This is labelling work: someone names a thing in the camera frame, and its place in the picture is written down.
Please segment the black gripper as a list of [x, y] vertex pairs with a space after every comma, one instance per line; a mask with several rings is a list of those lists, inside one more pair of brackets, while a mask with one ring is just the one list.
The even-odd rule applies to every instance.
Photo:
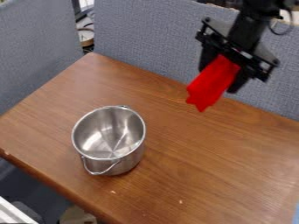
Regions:
[[241, 71], [229, 87], [230, 94], [242, 89], [249, 79], [268, 81], [280, 64], [278, 58], [261, 42], [273, 18], [269, 13], [242, 11], [233, 24], [212, 17], [202, 20], [202, 28], [196, 37], [202, 43], [200, 71], [220, 54], [237, 63]]

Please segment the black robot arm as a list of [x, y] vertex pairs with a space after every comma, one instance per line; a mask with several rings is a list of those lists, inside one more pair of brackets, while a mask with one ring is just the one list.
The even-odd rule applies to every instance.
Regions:
[[299, 0], [244, 0], [241, 11], [233, 24], [226, 24], [212, 17], [202, 20], [202, 28], [197, 33], [204, 54], [200, 70], [202, 71], [220, 54], [241, 66], [237, 78], [229, 85], [229, 93], [236, 94], [250, 79], [268, 81], [280, 59], [262, 42], [269, 29], [277, 36], [292, 32], [294, 26], [278, 32], [272, 27], [272, 20], [281, 18], [280, 11], [286, 10], [294, 18], [293, 8]]

